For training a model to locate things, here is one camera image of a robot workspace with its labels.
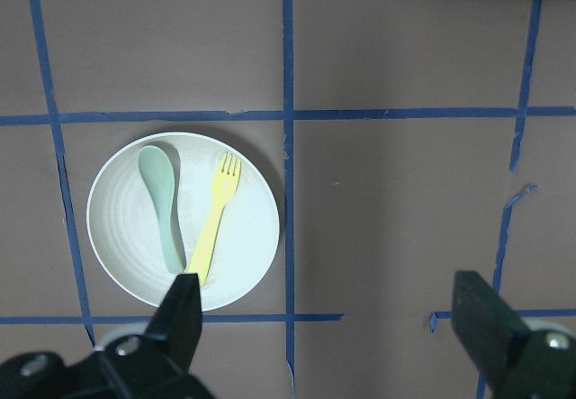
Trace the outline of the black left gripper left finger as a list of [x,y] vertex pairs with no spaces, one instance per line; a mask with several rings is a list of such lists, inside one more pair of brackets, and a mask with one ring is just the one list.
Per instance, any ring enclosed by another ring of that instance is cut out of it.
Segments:
[[209,398],[190,374],[202,334],[199,278],[180,274],[142,333],[111,340],[68,366],[48,351],[1,365],[3,398]]

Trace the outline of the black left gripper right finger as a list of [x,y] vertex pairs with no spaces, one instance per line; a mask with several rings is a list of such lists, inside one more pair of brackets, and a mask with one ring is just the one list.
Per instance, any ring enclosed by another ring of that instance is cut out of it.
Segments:
[[521,318],[475,271],[454,273],[451,326],[493,398],[575,396],[575,336]]

